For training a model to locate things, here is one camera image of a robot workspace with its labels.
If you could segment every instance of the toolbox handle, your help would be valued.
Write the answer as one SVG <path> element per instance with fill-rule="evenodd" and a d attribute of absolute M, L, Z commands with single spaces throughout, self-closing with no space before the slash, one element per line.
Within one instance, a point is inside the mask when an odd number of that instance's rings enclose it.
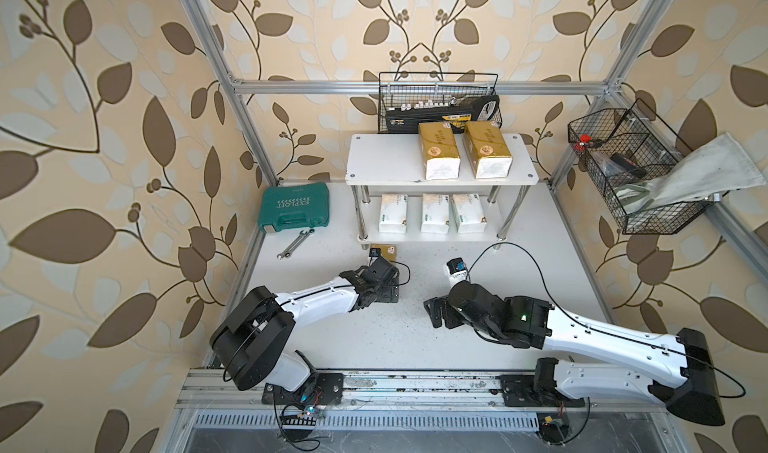
<path fill-rule="evenodd" d="M 283 215 L 277 220 L 278 226 L 288 227 L 294 223 L 303 223 L 308 225 L 310 224 L 310 219 L 307 218 L 305 213 L 298 212 L 290 215 Z"/>

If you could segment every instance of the ventilation grille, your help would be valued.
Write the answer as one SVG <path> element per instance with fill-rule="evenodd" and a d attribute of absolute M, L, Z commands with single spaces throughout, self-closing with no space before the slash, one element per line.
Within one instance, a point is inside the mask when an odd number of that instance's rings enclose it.
<path fill-rule="evenodd" d="M 276 429 L 270 410 L 216 410 L 201 413 L 197 428 Z M 302 429 L 286 425 L 287 429 Z M 518 411 L 329 411 L 314 428 L 324 430 L 538 431 L 535 413 Z"/>

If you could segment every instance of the small box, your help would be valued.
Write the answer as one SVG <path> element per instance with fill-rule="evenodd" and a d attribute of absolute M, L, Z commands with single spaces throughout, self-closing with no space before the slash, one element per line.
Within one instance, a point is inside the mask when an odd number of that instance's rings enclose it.
<path fill-rule="evenodd" d="M 379 215 L 381 233 L 405 233 L 408 217 L 408 195 L 382 195 Z"/>
<path fill-rule="evenodd" d="M 448 195 L 422 196 L 422 233 L 448 234 Z"/>
<path fill-rule="evenodd" d="M 456 221 L 459 233 L 482 233 L 485 231 L 488 220 L 482 211 L 479 195 L 475 193 L 470 195 L 451 195 L 451 207 L 453 208 L 453 219 Z"/>
<path fill-rule="evenodd" d="M 462 160 L 450 122 L 418 124 L 418 141 L 422 147 L 426 179 L 456 179 Z"/>
<path fill-rule="evenodd" d="M 475 178 L 506 178 L 512 154 L 493 121 L 467 121 L 464 146 Z"/>

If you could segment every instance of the white shelf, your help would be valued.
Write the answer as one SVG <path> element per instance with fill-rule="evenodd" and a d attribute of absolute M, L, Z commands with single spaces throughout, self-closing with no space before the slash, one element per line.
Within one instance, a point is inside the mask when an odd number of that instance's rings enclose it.
<path fill-rule="evenodd" d="M 405 233 L 380 233 L 379 232 L 379 213 L 381 211 L 382 198 L 380 196 L 371 196 L 369 204 L 361 203 L 362 216 L 366 220 L 366 231 L 368 238 L 360 243 L 409 243 L 409 242 L 495 242 L 496 233 L 502 225 L 501 213 L 498 210 L 498 203 L 489 203 L 487 196 L 481 196 L 482 210 L 485 213 L 485 219 L 488 225 L 483 233 L 458 234 L 456 223 L 451 211 L 450 229 L 447 235 L 439 233 L 422 233 L 422 198 L 420 196 L 408 195 L 408 217 L 406 225 L 408 229 Z"/>
<path fill-rule="evenodd" d="M 521 186 L 538 182 L 538 173 L 518 134 L 504 134 L 512 167 L 506 178 L 476 179 L 469 165 L 462 135 L 456 135 L 462 158 L 458 179 L 424 179 L 417 134 L 360 134 L 352 137 L 346 184 L 351 186 Z"/>

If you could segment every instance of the wrench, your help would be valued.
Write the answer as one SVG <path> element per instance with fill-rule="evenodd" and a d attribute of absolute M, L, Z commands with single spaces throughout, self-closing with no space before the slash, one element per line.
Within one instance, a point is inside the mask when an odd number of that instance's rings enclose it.
<path fill-rule="evenodd" d="M 307 231 L 306 233 L 304 233 L 303 231 L 302 231 L 302 232 L 300 232 L 300 233 L 299 233 L 299 236 L 298 236 L 298 237 L 296 237 L 296 239 L 294 239 L 294 240 L 293 240 L 293 243 L 291 243 L 290 245 L 288 245 L 288 247 L 287 247 L 287 248 L 285 248 L 285 251 L 283 251 L 281 254 L 277 255 L 277 259 L 290 258 L 290 256 L 293 254 L 293 250 L 295 250 L 296 248 L 298 248 L 298 247 L 299 247 L 299 245 L 300 245 L 301 243 L 303 243 L 303 241 L 304 241 L 305 239 L 307 239 L 307 237 L 308 237 L 309 235 L 311 235 L 312 233 L 314 233 L 314 232 L 315 232 L 315 230 L 314 230 L 314 229 L 310 229 L 310 230 L 309 230 L 309 231 Z"/>

